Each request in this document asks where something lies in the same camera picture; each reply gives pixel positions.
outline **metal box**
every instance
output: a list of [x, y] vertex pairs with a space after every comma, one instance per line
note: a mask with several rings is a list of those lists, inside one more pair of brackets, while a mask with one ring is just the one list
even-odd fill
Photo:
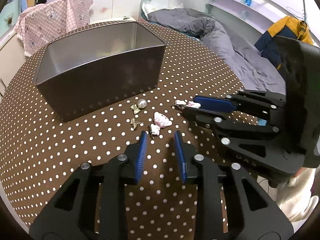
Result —
[[165, 42], [138, 22], [48, 45], [34, 83], [63, 122], [157, 87]]

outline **gray blanket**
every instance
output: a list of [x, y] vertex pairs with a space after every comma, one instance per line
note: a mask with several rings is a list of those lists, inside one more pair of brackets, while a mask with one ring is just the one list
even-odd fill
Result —
[[194, 37], [216, 53], [246, 89], [285, 94], [285, 82], [276, 68], [247, 41], [213, 16], [193, 9], [162, 9], [148, 14], [151, 22]]

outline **jacket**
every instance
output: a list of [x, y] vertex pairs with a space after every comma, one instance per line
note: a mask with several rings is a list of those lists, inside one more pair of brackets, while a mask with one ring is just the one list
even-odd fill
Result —
[[271, 25], [254, 46], [261, 52], [261, 56], [267, 58], [278, 71], [281, 68], [281, 57], [278, 47], [273, 41], [275, 35], [300, 40], [313, 45], [309, 27], [305, 21], [286, 16]]

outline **silver screw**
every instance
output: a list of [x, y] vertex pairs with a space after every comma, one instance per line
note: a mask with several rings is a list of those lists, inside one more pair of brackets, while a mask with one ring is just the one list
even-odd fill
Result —
[[127, 158], [128, 158], [128, 157], [127, 157], [127, 155], [125, 155], [125, 154], [119, 154], [119, 155], [118, 155], [118, 160], [120, 160], [120, 161], [125, 161]]
[[276, 126], [274, 126], [272, 129], [273, 129], [274, 132], [279, 132], [279, 128], [276, 127]]
[[197, 154], [197, 155], [195, 155], [195, 160], [196, 161], [203, 161], [204, 160], [204, 156], [203, 155], [201, 155], [201, 154]]
[[215, 118], [214, 118], [214, 121], [215, 121], [215, 122], [222, 122], [222, 119], [221, 119], [220, 117], [215, 117]]
[[231, 168], [234, 170], [239, 170], [241, 168], [241, 165], [239, 163], [232, 163]]
[[224, 138], [221, 139], [221, 143], [224, 144], [224, 145], [229, 145], [230, 144], [230, 140], [229, 140], [229, 138], [224, 137]]
[[90, 168], [90, 163], [82, 163], [80, 168], [83, 170], [87, 170]]

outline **pink gingham fabric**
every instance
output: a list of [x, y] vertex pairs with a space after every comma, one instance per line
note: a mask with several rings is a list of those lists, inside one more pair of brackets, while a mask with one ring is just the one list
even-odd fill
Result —
[[55, 0], [22, 12], [14, 30], [23, 42], [24, 55], [30, 57], [60, 35], [89, 25], [92, 4], [92, 0]]

